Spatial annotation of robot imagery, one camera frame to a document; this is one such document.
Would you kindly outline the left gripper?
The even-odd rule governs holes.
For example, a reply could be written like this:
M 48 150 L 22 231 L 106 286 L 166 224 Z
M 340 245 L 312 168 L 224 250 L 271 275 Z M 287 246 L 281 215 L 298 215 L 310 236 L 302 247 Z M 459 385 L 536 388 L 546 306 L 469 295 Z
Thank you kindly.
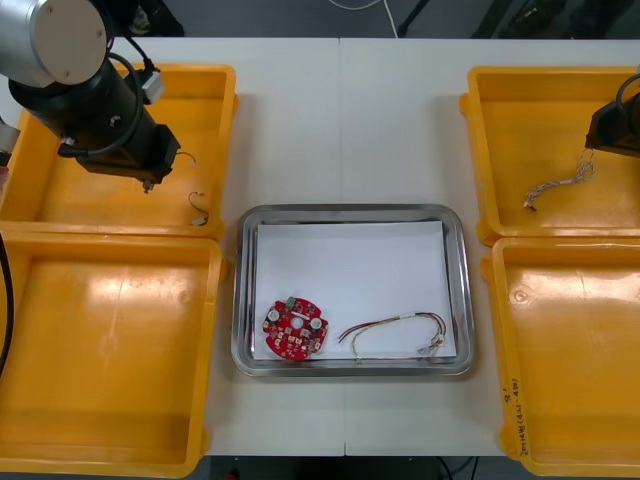
M 76 161 L 88 172 L 134 178 L 140 182 L 162 182 L 173 169 L 181 148 L 167 125 L 142 124 L 132 138 L 102 156 L 78 156 Z

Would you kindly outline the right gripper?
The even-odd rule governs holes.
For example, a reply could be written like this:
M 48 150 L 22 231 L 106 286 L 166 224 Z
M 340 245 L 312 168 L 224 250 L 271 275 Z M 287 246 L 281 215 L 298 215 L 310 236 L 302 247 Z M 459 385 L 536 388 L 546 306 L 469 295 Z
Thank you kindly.
M 591 118 L 585 147 L 630 157 L 639 157 L 639 100 L 630 99 L 619 110 L 611 102 Z

